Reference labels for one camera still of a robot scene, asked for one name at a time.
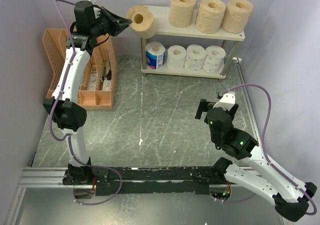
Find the shelf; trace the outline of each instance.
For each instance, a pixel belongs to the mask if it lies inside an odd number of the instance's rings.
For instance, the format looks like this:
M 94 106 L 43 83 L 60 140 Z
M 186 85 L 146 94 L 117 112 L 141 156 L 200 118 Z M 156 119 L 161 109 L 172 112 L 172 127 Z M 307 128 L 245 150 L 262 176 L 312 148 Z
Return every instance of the shelf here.
M 200 71 L 188 71 L 185 68 L 182 68 L 180 70 L 170 70 L 165 63 L 162 67 L 153 69 L 146 66 L 146 70 L 142 70 L 142 73 L 145 74 L 162 74 L 162 75 L 175 75 L 175 76 L 186 76 L 186 77 L 197 77 L 197 78 L 210 78 L 210 79 L 225 79 L 226 76 L 221 76 L 220 73 L 222 71 L 223 67 L 215 73 L 206 72 L 205 70 L 201 69 Z
M 199 31 L 196 28 L 196 16 L 198 10 L 195 9 L 193 12 L 192 22 L 187 27 L 175 27 L 169 23 L 169 11 L 170 7 L 164 6 L 148 6 L 147 7 L 153 14 L 157 25 L 156 34 L 159 35 L 171 35 L 171 36 L 182 36 L 182 37 L 193 37 L 193 38 L 205 38 L 205 39 L 219 39 L 219 40 L 231 40 L 231 41 L 243 41 L 245 40 L 245 33 L 242 31 L 240 33 L 230 33 L 223 28 L 219 28 L 219 30 L 215 34 L 206 34 Z

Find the crate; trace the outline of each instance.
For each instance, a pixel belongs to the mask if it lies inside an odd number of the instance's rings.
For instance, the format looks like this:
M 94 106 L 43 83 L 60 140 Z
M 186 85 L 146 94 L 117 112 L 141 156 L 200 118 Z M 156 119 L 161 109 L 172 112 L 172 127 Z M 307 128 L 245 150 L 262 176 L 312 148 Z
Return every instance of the crate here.
M 97 42 L 102 42 L 107 36 L 108 35 L 100 36 L 97 39 Z M 67 37 L 68 32 L 66 29 L 48 28 L 42 38 L 46 54 L 48 55 L 53 70 L 53 79 L 46 95 L 47 98 L 51 98 L 62 73 L 66 59 Z M 112 72 L 110 91 L 102 90 L 103 83 L 99 79 L 105 62 L 110 64 L 110 70 Z M 98 77 L 95 90 L 87 90 L 89 77 L 93 69 L 96 69 Z M 112 109 L 116 78 L 117 61 L 112 38 L 110 37 L 108 41 L 93 49 L 90 61 L 87 63 L 83 72 L 82 82 L 78 93 L 78 105 L 85 109 Z

